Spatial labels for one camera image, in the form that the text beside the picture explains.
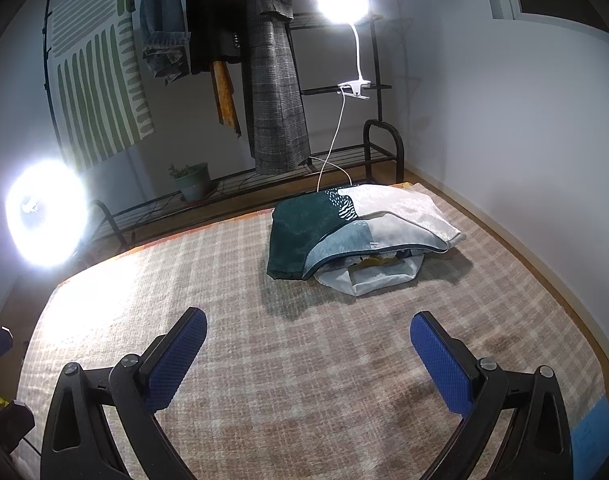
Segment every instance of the window frame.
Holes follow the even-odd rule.
[[[570,28],[571,30],[583,32],[584,34],[589,34],[595,38],[609,42],[608,32],[586,25],[585,23],[574,22],[557,16],[522,12],[520,0],[489,0],[489,3],[491,5],[491,15],[494,20],[520,20],[523,22],[555,25],[556,27]]]

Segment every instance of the white cable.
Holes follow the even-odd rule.
[[[318,158],[316,156],[310,156],[309,158],[315,158],[315,160],[319,160],[320,162],[324,162],[321,158]],[[329,164],[330,166],[333,166],[334,168],[338,168],[339,170],[342,171],[342,173],[344,173],[345,175],[347,175],[347,178],[349,180],[349,185],[353,186],[353,181],[351,180],[351,175],[348,174],[345,170],[343,170],[341,167],[336,166],[333,162],[327,162],[327,164]]]
[[[336,137],[338,137],[338,132],[341,130],[342,112],[344,112],[344,105],[347,102],[347,95],[345,94],[345,92],[342,88],[341,88],[341,92],[342,92],[341,117],[340,117],[340,119],[338,119],[338,127],[336,128],[336,133],[334,134],[333,140],[331,141],[331,146],[329,147],[329,153],[327,153],[327,158],[325,159],[325,162],[323,163],[323,168],[320,170],[320,174],[318,176],[318,186],[315,188],[316,192],[320,191],[320,180],[323,177],[323,171],[325,170],[325,166],[327,165],[327,162],[329,162],[329,157],[331,156],[331,150],[333,150],[333,143],[336,142]]]
[[[360,40],[358,39],[358,30],[356,29],[356,25],[353,23],[349,23],[349,25],[351,25],[353,34],[356,37],[356,65],[358,66],[358,80],[362,81],[362,71],[360,70]]]

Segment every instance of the baseboard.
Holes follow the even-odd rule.
[[[502,227],[498,222],[489,217],[484,211],[479,209],[472,202],[467,200],[464,196],[460,195],[457,191],[451,189],[449,186],[445,186],[442,182],[432,177],[430,174],[425,173],[419,168],[412,166],[411,164],[405,164],[405,168],[411,173],[418,175],[422,180],[444,193],[447,197],[457,202],[464,209],[469,211],[476,218],[485,223],[495,233],[503,238],[511,247],[513,247],[523,258],[528,261],[542,276],[558,291],[562,298],[569,304],[569,306],[577,314],[578,318],[585,324],[587,329],[594,336],[597,343],[602,348],[605,356],[609,360],[609,340],[605,333],[598,325],[594,317],[590,314],[587,308],[582,304],[581,300],[569,289],[567,285],[561,280],[547,265],[536,256],[526,245],[518,240],[514,235]]]

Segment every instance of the wooden floor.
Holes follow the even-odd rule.
[[[374,177],[382,184],[395,183],[395,166],[393,162],[375,164],[373,173]],[[362,180],[365,177],[363,168],[349,170],[349,174],[352,179],[357,181]],[[517,250],[458,203],[454,202],[449,197],[446,197],[444,193],[409,171],[405,172],[405,181],[410,182],[411,184],[419,182],[427,187],[427,189],[430,189],[432,192],[447,200],[447,202],[467,215],[491,236],[496,238],[499,243],[505,246],[505,248],[514,254],[514,256],[533,273],[538,281],[542,283],[549,293],[556,298],[558,303],[562,305],[563,309],[565,309],[569,317],[571,317],[573,322],[578,326],[579,330],[581,330],[582,334],[587,338],[587,341],[596,353],[602,366],[605,387],[607,389],[607,398],[609,400],[609,361],[607,356],[597,340],[587,329],[586,325],[581,321],[562,295],[560,295],[545,277],[518,253]],[[325,174],[321,186],[332,186],[334,184],[343,184],[344,182],[347,182],[347,176],[338,171]],[[238,215],[265,209],[272,207],[276,202],[279,202],[285,197],[314,190],[316,184],[317,176],[312,176],[297,182],[259,190],[240,197],[207,205],[203,208],[197,208],[172,218],[160,220],[159,222],[140,228],[137,232],[133,233],[133,236],[136,241],[145,239],[151,241],[159,238],[160,236],[157,235],[159,233],[166,233],[166,235],[168,235],[171,232],[185,230],[187,225],[199,227],[214,221],[233,218]],[[106,240],[100,246],[94,247],[92,254],[97,261],[101,261],[113,256],[117,248],[117,241]],[[3,398],[13,399],[17,393],[20,369],[22,368],[22,356],[24,355],[24,343],[29,341],[49,296],[58,283],[78,273],[82,268],[84,267],[80,263],[70,262],[67,266],[51,272],[36,271],[32,274],[21,276],[16,282],[0,314],[0,326],[7,326],[10,328],[15,339],[14,349],[0,359],[0,395]]]

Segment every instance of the plant pot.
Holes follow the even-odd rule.
[[[201,200],[210,194],[216,185],[211,181],[206,162],[191,167],[192,173],[174,179],[187,202]]]

